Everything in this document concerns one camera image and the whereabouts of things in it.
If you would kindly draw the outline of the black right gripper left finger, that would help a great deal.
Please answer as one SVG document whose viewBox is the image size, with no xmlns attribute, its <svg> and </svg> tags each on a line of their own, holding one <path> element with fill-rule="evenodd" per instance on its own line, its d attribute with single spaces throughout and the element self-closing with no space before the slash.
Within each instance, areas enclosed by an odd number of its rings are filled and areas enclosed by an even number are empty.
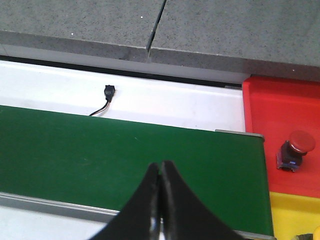
<svg viewBox="0 0 320 240">
<path fill-rule="evenodd" d="M 148 166 L 131 198 L 92 240 L 158 240 L 160 238 L 159 167 Z"/>
</svg>

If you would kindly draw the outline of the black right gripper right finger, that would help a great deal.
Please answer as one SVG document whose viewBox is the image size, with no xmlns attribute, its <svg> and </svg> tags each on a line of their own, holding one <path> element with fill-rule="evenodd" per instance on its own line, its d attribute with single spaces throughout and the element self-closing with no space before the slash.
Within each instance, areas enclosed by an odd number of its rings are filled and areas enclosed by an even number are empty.
<svg viewBox="0 0 320 240">
<path fill-rule="evenodd" d="M 242 240 L 193 193 L 174 162 L 161 164 L 161 204 L 166 240 Z"/>
</svg>

